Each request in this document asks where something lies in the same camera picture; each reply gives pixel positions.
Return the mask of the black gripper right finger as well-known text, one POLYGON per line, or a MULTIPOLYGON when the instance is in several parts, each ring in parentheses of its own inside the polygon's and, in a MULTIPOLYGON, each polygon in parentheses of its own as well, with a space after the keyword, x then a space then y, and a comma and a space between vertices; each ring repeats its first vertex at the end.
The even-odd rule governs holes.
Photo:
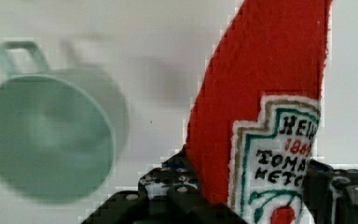
POLYGON ((358 169, 311 160, 303 197, 315 224, 358 224, 358 169))

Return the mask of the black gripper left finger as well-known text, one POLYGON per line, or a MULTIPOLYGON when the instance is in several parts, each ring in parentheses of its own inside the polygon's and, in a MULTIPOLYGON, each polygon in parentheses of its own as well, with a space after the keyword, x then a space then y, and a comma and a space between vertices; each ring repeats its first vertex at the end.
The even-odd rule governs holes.
POLYGON ((80 224, 246 224, 223 203, 202 196, 199 176, 180 151, 142 176, 137 190, 107 199, 80 224))

